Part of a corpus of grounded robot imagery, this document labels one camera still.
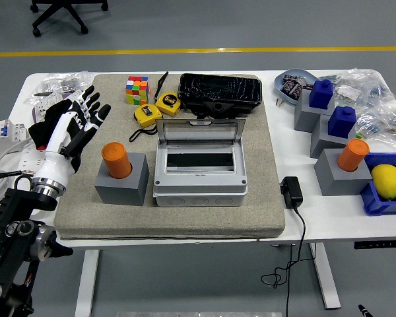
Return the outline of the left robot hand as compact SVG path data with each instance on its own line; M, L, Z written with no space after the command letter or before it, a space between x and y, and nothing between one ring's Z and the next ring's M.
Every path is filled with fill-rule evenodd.
M89 86L74 100L66 98L46 110L44 120L28 132L38 150L45 151L46 161L35 173L35 186L55 182L67 187L69 177L81 165L81 153L110 113L111 106L100 105L100 94Z

